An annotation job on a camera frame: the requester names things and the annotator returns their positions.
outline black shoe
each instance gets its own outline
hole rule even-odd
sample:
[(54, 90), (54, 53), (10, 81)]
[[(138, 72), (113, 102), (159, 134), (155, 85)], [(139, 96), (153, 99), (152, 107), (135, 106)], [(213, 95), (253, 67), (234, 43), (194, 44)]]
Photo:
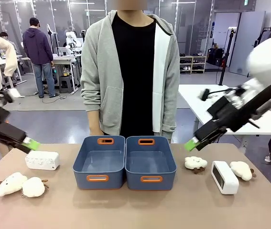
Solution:
[(59, 96), (59, 95), (60, 95), (60, 94), (55, 93), (54, 95), (49, 96), (49, 98), (55, 98), (55, 97), (57, 97), (57, 96)]

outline stuffed animal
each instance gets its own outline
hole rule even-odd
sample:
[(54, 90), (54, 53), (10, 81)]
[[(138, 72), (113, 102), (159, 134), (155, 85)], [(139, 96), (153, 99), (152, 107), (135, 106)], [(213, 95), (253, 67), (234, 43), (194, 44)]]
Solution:
[(253, 169), (250, 169), (249, 165), (243, 161), (232, 161), (230, 167), (233, 173), (245, 181), (249, 181), (252, 177), (256, 177)]
[(39, 197), (45, 192), (45, 187), (49, 188), (44, 182), (48, 180), (41, 180), (38, 177), (28, 179), (21, 173), (13, 173), (4, 181), (0, 181), (0, 197), (17, 192), (22, 189), (22, 197)]
[(0, 197), (21, 190), (22, 184), (27, 179), (28, 178), (23, 176), (21, 173), (13, 173), (4, 181), (0, 181)]
[(200, 157), (191, 156), (185, 158), (185, 167), (194, 171), (195, 174), (205, 171), (207, 161)]
[(23, 183), (22, 193), (27, 197), (39, 197), (45, 192), (45, 187), (49, 188), (44, 184), (47, 181), (41, 180), (38, 177), (32, 177)]

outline hand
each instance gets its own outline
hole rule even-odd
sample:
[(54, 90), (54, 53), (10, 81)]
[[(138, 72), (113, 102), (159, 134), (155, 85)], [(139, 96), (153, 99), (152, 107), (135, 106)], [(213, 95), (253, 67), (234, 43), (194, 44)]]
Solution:
[(102, 130), (100, 128), (98, 128), (96, 130), (90, 130), (89, 135), (90, 136), (99, 136), (99, 135), (104, 135), (104, 133), (102, 132)]

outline man in purple jacket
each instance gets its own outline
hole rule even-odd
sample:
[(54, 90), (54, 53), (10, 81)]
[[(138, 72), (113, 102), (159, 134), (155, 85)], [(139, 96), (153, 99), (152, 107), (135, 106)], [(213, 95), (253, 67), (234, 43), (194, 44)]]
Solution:
[(35, 75), (39, 98), (44, 98), (42, 71), (48, 85), (49, 97), (59, 96), (54, 92), (54, 79), (51, 66), (53, 66), (53, 53), (51, 52), (46, 35), (39, 30), (40, 22), (36, 18), (30, 18), (30, 27), (24, 32), (22, 39), (25, 52), (31, 59)]

